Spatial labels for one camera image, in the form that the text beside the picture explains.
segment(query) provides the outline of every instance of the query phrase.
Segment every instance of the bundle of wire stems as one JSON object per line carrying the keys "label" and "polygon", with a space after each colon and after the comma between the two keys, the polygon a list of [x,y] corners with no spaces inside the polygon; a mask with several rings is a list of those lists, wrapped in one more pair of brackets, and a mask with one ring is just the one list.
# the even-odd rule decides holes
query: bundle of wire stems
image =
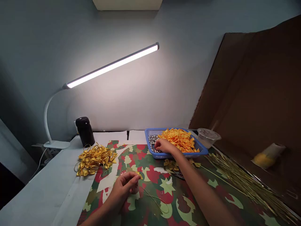
{"label": "bundle of wire stems", "polygon": [[252,201],[270,210],[275,216],[279,216],[287,223],[297,224],[298,219],[273,191],[268,190],[254,180],[231,159],[221,154],[209,154],[206,158],[212,165],[219,168],[241,193]]}

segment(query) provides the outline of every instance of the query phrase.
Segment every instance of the desk lamp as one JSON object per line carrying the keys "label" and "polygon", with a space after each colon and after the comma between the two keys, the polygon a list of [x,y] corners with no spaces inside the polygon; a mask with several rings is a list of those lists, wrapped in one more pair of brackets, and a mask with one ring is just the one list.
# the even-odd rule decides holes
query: desk lamp
{"label": "desk lamp", "polygon": [[103,66],[99,69],[96,69],[88,74],[85,74],[77,79],[74,79],[72,80],[71,82],[68,82],[66,84],[63,85],[63,87],[61,87],[60,89],[58,89],[56,92],[54,92],[50,98],[47,100],[46,104],[45,104],[45,109],[44,109],[44,126],[45,126],[45,130],[46,130],[46,134],[47,134],[47,137],[48,137],[48,140],[45,144],[44,144],[44,147],[46,148],[57,148],[57,149],[65,149],[67,147],[69,147],[70,143],[69,142],[63,142],[63,141],[55,141],[55,140],[52,140],[51,139],[51,136],[50,136],[50,133],[49,133],[49,129],[48,129],[48,124],[47,124],[47,110],[48,110],[48,106],[49,106],[49,103],[51,101],[51,99],[59,92],[59,91],[62,91],[64,89],[71,89],[79,84],[82,84],[92,78],[95,78],[101,74],[104,74],[108,71],[111,71],[119,66],[122,66],[126,63],[129,63],[133,60],[136,60],[142,56],[145,56],[149,53],[152,53],[156,50],[159,49],[159,43],[156,42],[155,44],[151,45],[151,46],[148,46],[144,49],[141,49],[137,52],[134,52],[128,56],[125,56],[119,60],[116,60],[110,64],[107,64],[106,66]]}

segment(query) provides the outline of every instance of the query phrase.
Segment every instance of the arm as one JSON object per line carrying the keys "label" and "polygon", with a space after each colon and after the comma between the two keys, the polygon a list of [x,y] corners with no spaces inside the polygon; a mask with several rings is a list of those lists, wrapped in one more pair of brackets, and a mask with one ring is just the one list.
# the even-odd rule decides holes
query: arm
{"label": "arm", "polygon": [[130,193],[138,192],[139,175],[127,172],[119,176],[104,204],[94,212],[81,226],[98,226],[111,224],[112,219],[121,210]]}
{"label": "arm", "polygon": [[197,170],[188,162],[183,153],[176,146],[171,144],[168,140],[160,139],[157,140],[155,148],[156,150],[170,153],[174,157],[198,203],[198,206],[202,210],[210,226],[238,225],[225,204],[203,180]]}

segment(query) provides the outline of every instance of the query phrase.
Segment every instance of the blue plastic basket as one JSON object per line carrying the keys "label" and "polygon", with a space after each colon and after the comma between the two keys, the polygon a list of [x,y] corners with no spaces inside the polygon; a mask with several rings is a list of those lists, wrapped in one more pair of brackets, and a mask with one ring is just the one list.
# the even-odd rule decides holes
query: blue plastic basket
{"label": "blue plastic basket", "polygon": [[[162,132],[165,131],[166,129],[167,128],[147,128],[145,130],[145,137],[146,137],[146,141],[147,141],[148,150],[153,155],[154,159],[171,159],[172,158],[171,154],[153,152],[151,150],[151,145],[148,140],[148,136],[161,135]],[[182,130],[188,132],[186,129],[183,129],[183,128],[174,128],[174,129],[182,129]],[[208,150],[193,135],[190,135],[190,137],[194,138],[194,148],[200,149],[200,152],[183,153],[186,158],[193,159],[193,158],[199,157],[200,155],[208,154]]]}

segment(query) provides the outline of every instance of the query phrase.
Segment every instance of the lamp arm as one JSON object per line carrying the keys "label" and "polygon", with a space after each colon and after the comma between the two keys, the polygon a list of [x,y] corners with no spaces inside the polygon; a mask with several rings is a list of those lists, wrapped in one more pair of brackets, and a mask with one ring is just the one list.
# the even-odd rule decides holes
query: lamp arm
{"label": "lamp arm", "polygon": [[46,135],[48,137],[49,143],[52,144],[52,139],[49,133],[49,129],[48,129],[48,123],[47,123],[47,110],[48,110],[48,106],[50,101],[52,100],[52,98],[60,91],[64,90],[64,88],[59,88],[57,91],[55,91],[50,98],[47,100],[46,104],[45,104],[45,108],[44,108],[44,126],[45,126],[45,130],[46,130]]}

